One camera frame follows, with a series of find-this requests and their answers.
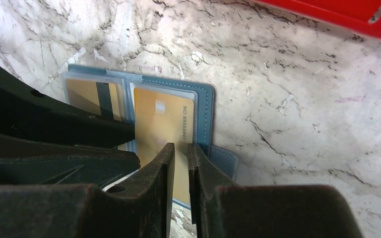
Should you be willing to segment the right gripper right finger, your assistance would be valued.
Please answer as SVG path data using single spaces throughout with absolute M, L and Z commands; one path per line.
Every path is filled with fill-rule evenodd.
M 332 186 L 241 186 L 189 144 L 190 206 L 199 238 L 360 238 L 342 194 Z

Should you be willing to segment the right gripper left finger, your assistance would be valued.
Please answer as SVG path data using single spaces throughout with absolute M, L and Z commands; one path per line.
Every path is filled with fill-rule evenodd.
M 0 185 L 0 238 L 167 238 L 175 147 L 103 191 L 92 184 Z

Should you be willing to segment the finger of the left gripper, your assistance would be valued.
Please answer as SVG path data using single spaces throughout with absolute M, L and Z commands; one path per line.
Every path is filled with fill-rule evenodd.
M 134 126 L 40 93 L 0 67 L 0 134 L 63 145 L 114 148 L 135 139 Z
M 139 168 L 140 161 L 133 152 L 0 134 L 0 185 L 93 183 L 105 187 Z

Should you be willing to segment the gold credit card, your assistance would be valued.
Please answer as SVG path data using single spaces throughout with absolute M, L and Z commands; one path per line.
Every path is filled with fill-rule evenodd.
M 167 143 L 175 146 L 173 198 L 190 204 L 187 147 L 193 142 L 194 95 L 171 90 L 133 90 L 137 154 L 147 165 Z
M 67 78 L 65 94 L 74 107 L 109 119 L 125 119 L 124 94 L 115 83 Z

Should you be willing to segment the blue leather card holder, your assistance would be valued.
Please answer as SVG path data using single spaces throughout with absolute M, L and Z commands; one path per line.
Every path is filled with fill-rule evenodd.
M 212 157 L 214 164 L 218 165 L 227 176 L 230 178 L 235 177 L 236 166 L 238 164 L 235 154 L 211 144 L 215 97 L 215 91 L 212 85 L 71 64 L 69 65 L 67 72 L 65 72 L 62 76 L 64 93 L 65 80 L 67 78 L 79 78 L 96 82 L 109 82 L 120 86 L 124 94 L 123 105 L 125 110 L 125 119 L 122 122 L 130 123 L 134 127 L 134 88 L 149 87 L 151 90 L 155 89 L 157 91 L 171 90 L 176 93 L 191 93 L 194 95 L 194 132 L 192 143 L 198 144 L 205 155 Z M 136 139 L 118 145 L 115 148 L 119 150 L 132 151 L 137 154 Z M 184 208 L 191 208 L 191 204 L 185 206 L 184 204 L 177 202 L 174 198 L 173 201 Z

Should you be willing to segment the right red plastic bin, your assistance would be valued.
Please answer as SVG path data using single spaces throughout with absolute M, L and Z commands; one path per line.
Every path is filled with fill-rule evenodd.
M 381 0 L 262 0 L 261 3 L 381 40 Z

